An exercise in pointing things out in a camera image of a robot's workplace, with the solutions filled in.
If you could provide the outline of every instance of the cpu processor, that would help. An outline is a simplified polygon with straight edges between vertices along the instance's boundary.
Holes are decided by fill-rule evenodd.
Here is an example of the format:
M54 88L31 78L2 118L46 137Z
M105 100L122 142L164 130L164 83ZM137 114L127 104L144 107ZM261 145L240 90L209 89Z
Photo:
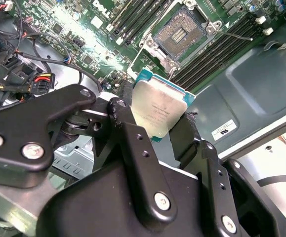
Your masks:
M201 41L206 31L190 10L183 7L159 29L153 40L175 61Z
M131 109L137 125L154 141L160 141L194 99L190 92L143 69L135 81Z

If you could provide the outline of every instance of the white sticker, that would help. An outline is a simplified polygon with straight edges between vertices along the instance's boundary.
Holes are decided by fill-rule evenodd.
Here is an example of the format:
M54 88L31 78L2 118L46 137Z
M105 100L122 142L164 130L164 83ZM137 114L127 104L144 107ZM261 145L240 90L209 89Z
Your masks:
M236 129L236 124L234 121L231 119L228 122L224 123L222 126L220 126L218 129L214 130L212 132L212 136L214 140L218 140L221 137L224 137L226 134L230 133L234 129Z
M103 21L101 21L99 17L94 16L91 21L91 24L94 25L97 29L99 29L102 26Z

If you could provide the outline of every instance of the label sticker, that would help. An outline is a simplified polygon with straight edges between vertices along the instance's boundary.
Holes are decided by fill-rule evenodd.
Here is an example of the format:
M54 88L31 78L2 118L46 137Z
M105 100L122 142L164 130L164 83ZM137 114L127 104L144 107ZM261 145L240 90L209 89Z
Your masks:
M231 119L228 122L224 123L222 126L220 126L218 129L214 130L212 132L212 136L216 141L221 137L224 137L226 134L228 134L229 132L233 131L236 128L237 128L236 124Z

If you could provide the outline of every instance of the chip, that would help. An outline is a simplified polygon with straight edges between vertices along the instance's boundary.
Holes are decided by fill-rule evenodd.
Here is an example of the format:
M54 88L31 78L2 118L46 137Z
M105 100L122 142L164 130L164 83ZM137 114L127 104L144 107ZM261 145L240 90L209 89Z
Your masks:
M178 61L205 35L206 31L195 16L187 8L181 8L153 39L173 60Z
M56 34L60 34L62 32L63 28L58 24L56 23L54 26L53 26L53 31L56 33Z
M83 59L83 62L86 64L90 64L92 63L93 59L89 56L85 56L85 58Z

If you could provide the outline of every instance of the black cable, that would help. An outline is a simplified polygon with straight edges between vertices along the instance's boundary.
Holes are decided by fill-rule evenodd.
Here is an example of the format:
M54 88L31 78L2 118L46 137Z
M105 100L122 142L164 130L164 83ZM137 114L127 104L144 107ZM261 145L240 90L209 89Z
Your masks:
M36 55L37 57L41 58L41 56L40 56L38 50L36 49L36 41L35 41L35 39L32 40L32 48L33 48L33 51L34 51L35 55ZM43 66L45 67L45 69L46 69L46 71L47 71L48 73L52 73L51 68L49 67L49 65L48 65L46 62L42 62L42 64L43 64Z
M80 85L82 83L82 73L79 72L79 81L78 81L78 85Z
M29 33L26 36L22 37L22 39L25 39L25 38L31 37L31 36L47 36L47 37L52 38L53 40L57 41L60 44L60 46L62 46L62 48L65 50L67 58L70 58L70 54L69 54L67 48L65 47L65 45L61 41L59 41L56 37L54 37L50 34L47 34L47 33L37 33L36 32L36 33Z
M22 55L22 57L24 58L28 58L28 59L32 59L32 60L37 60L37 61L41 61L41 62L47 62L47 63L53 63L53 64L58 64L58 65L62 65L62 66L66 66L66 67L69 67L69 68L72 68L72 69L75 69L77 70L78 72L80 73L83 73L85 74L87 77L89 77L93 82L96 83L97 87L98 87L98 91L101 92L102 91L102 88L101 88L101 85L98 81L97 78L94 77L94 75L92 75L91 73L79 68L79 67L76 67L74 65L71 65L71 64L66 64L62 61L57 61L57 60L52 60L52 59L46 59L46 58L40 58L40 57L35 57L33 55L30 55L30 54L27 54L27 53L19 53L20 55Z
M21 104L21 101L14 102L14 103L12 103L12 104L10 104L10 105L2 106L2 107L0 107L0 111L1 111L1 110L5 110L5 109L8 109L8 108L11 108L11 107L13 107L13 106L15 106L15 105L18 105L18 104Z
M16 7L18 9L17 11L18 11L19 18L20 18L19 42L18 42L17 47L15 48L15 50L18 50L20 47L21 41L22 41L22 36L23 36L23 19L22 19L22 10L21 10L18 0L13 0L13 1L16 4Z

